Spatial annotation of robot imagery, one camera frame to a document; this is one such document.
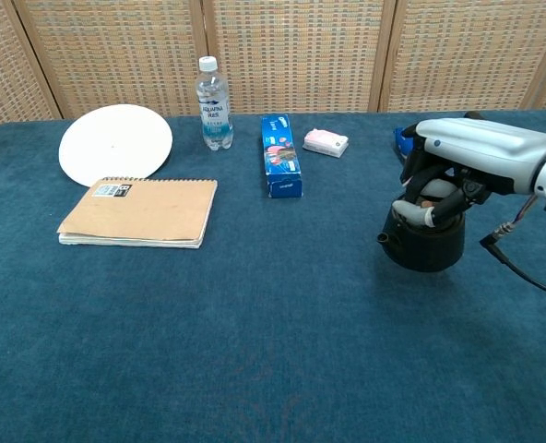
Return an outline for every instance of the bottle cap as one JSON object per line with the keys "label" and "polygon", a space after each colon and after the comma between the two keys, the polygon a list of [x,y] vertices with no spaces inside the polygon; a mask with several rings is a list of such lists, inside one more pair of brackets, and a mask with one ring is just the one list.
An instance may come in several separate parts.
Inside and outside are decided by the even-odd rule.
{"label": "bottle cap", "polygon": [[218,69],[218,61],[216,60],[216,57],[207,56],[207,57],[201,57],[199,59],[199,70],[201,72],[211,72]]}

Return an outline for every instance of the spiral binding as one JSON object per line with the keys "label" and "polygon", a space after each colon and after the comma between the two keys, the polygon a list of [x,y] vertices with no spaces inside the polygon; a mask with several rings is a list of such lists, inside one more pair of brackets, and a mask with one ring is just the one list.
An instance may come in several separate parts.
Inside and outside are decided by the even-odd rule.
{"label": "spiral binding", "polygon": [[136,177],[104,177],[103,181],[120,182],[215,182],[211,178],[136,178]]}

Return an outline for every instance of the black cable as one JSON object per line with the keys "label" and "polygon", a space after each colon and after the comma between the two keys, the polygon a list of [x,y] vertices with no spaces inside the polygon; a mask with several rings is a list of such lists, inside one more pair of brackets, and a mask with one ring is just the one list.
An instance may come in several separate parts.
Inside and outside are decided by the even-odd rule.
{"label": "black cable", "polygon": [[509,260],[509,258],[503,253],[503,251],[501,251],[501,249],[495,245],[497,241],[498,239],[495,238],[494,235],[489,233],[488,235],[486,235],[484,238],[480,240],[480,244],[488,252],[490,252],[496,259],[498,259],[498,261],[500,261],[501,263],[506,265],[510,270],[512,270],[516,275],[518,275],[523,280],[533,284],[534,286],[537,286],[538,288],[546,292],[546,285],[533,280],[525,272],[523,272],[521,269],[515,266],[515,264],[513,264],[511,260]]}

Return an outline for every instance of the notebook label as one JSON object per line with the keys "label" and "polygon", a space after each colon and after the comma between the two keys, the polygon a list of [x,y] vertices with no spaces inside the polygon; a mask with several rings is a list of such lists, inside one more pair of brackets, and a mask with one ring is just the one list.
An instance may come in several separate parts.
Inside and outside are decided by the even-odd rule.
{"label": "notebook label", "polygon": [[100,185],[92,195],[93,197],[125,197],[131,185]]}

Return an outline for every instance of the bottle label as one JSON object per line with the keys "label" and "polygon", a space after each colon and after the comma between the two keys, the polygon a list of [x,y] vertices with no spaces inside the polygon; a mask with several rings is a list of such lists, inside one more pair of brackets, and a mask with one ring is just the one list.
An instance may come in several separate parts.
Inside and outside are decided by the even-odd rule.
{"label": "bottle label", "polygon": [[230,132],[228,99],[199,101],[201,121],[206,136],[225,137]]}

